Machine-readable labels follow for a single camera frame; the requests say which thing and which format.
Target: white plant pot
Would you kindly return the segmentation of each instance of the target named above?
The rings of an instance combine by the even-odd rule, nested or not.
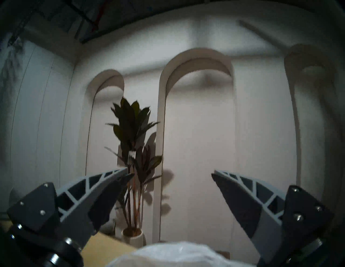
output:
[[[121,231],[121,241],[127,243],[135,248],[141,248],[144,245],[144,234],[141,230],[141,234],[135,237],[128,237],[124,235],[124,231]]]

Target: black ceiling beam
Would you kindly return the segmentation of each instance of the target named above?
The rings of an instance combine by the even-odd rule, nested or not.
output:
[[[88,16],[86,16],[86,14],[81,11],[79,8],[77,8],[75,5],[72,4],[71,0],[62,0],[66,5],[68,5],[71,9],[73,9],[79,16],[81,16],[84,20],[86,20],[88,23],[90,23],[93,27],[96,28],[96,30],[98,30],[98,25],[93,22],[91,19],[89,19]]]
[[[174,6],[174,7],[167,7],[167,8],[162,8],[162,9],[159,9],[157,11],[153,11],[153,12],[150,12],[148,14],[144,14],[144,15],[141,15],[141,16],[137,16],[133,19],[129,19],[129,20],[125,20],[123,21],[122,23],[116,25],[115,27],[111,27],[109,29],[105,29],[105,30],[102,30],[102,31],[98,31],[97,33],[89,36],[89,37],[86,37],[85,39],[83,39],[81,41],[82,44],[85,44],[86,42],[92,40],[92,39],[95,39],[95,38],[98,38],[98,37],[101,37],[103,35],[106,35],[112,31],[115,31],[115,30],[118,30],[120,28],[122,28],[123,26],[126,26],[127,24],[131,24],[131,23],[134,23],[136,21],[139,21],[139,20],[142,20],[142,19],[146,19],[146,18],[149,18],[149,17],[152,17],[154,15],[158,15],[158,14],[161,14],[161,13],[164,13],[164,12],[168,12],[168,11],[171,11],[171,10],[175,10],[175,9],[179,9],[179,8],[184,8],[184,7],[189,7],[189,6],[194,6],[194,5],[197,5],[197,4],[204,4],[205,3],[205,0],[199,0],[198,2],[196,3],[189,3],[189,4],[181,4],[181,5],[178,5],[178,6]]]

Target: wall panel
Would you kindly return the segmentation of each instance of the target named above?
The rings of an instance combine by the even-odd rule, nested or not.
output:
[[[63,118],[74,66],[54,57],[42,103],[36,151],[36,183],[60,187],[60,149]]]
[[[24,73],[36,47],[35,44],[28,41],[18,45],[16,49],[7,48],[6,45],[7,39],[4,40],[0,52],[0,212],[4,212],[8,208],[12,188],[10,158],[14,111]]]
[[[37,133],[53,59],[53,53],[36,47],[19,91],[11,139],[11,176],[19,195],[27,194],[38,185]]]

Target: wall seam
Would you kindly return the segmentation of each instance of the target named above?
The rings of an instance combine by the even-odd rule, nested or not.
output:
[[[65,105],[65,112],[63,113],[63,123],[62,123],[62,131],[61,131],[61,143],[60,143],[60,159],[59,159],[59,188],[61,187],[61,150],[62,150],[62,137],[63,137],[63,127],[65,125],[65,115],[66,115],[66,108],[68,102],[69,91],[71,90],[71,83],[73,79],[74,70],[76,69],[76,65],[74,65],[71,80],[69,82],[68,93],[66,98],[66,105]]]
[[[12,168],[11,168],[11,167],[12,167],[12,160],[11,160],[12,157],[11,157],[11,156],[12,156],[12,133],[13,133],[14,117],[15,117],[15,115],[16,115],[18,97],[19,97],[19,93],[20,93],[21,86],[22,86],[22,84],[23,84],[24,76],[25,76],[26,70],[28,69],[28,66],[29,66],[31,57],[32,57],[32,55],[33,55],[33,53],[34,53],[36,47],[37,47],[37,46],[35,46],[35,47],[33,48],[32,53],[31,53],[30,58],[29,58],[29,61],[28,61],[28,64],[26,65],[26,68],[25,68],[25,71],[24,71],[24,74],[23,74],[23,78],[22,78],[22,80],[21,80],[21,82],[20,82],[20,87],[19,87],[19,91],[18,91],[18,95],[17,95],[16,105],[15,105],[15,107],[14,107],[14,113],[13,113],[13,119],[12,119],[12,129],[11,129],[11,140],[10,140],[10,176],[11,176],[12,188],[13,188],[13,177],[12,177],[12,171],[11,171],[11,170],[12,170]]]
[[[42,99],[42,105],[41,105],[41,111],[40,111],[40,117],[38,119],[38,127],[37,127],[37,137],[36,137],[36,166],[35,166],[35,172],[36,172],[36,175],[37,175],[37,143],[38,143],[38,133],[40,131],[40,122],[41,122],[41,114],[42,114],[42,108],[43,108],[43,102],[44,102],[44,96],[46,95],[46,90],[47,90],[47,86],[48,86],[48,81],[49,81],[49,78],[50,78],[50,74],[51,74],[51,70],[53,68],[53,65],[54,65],[54,59],[53,59],[53,63],[51,64],[51,67],[50,67],[50,71],[49,71],[49,75],[48,75],[48,79],[47,79],[47,83],[46,83],[46,87],[44,89],[44,93],[43,93],[43,99]]]

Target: plant stem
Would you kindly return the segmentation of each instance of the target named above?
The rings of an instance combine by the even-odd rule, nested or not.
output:
[[[122,207],[122,212],[124,213],[125,220],[126,220],[126,223],[127,223],[127,227],[129,227],[129,222],[128,222],[128,218],[127,218],[127,214],[126,214],[126,207],[125,206]]]
[[[130,194],[130,183],[128,182],[127,184],[127,190],[128,190],[128,194]],[[128,221],[129,221],[129,228],[132,228],[132,218],[131,218],[131,211],[130,211],[130,196],[128,197]]]
[[[136,200],[136,188],[135,188],[135,179],[133,179],[133,213],[134,213],[134,228],[137,228],[137,200]]]
[[[139,203],[138,203],[138,210],[137,210],[137,219],[138,219],[138,217],[139,217],[139,212],[140,212],[141,194],[142,194],[142,185],[140,185],[140,189],[139,189]]]

